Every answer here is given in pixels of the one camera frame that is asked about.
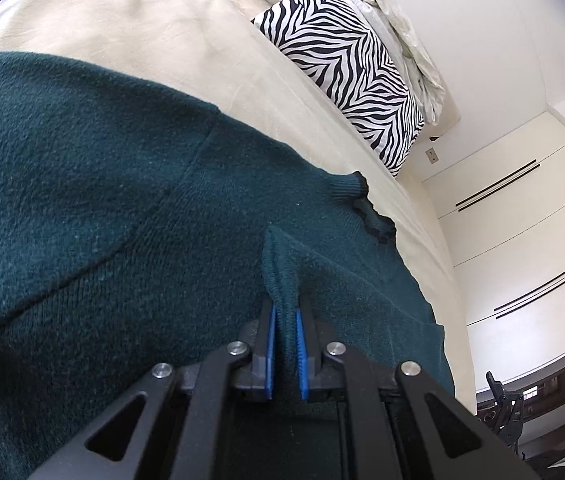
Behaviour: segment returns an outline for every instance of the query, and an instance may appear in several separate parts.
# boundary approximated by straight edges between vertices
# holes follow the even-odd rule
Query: pillow
[[[346,0],[282,0],[252,22],[314,80],[396,176],[424,119],[368,23]]]

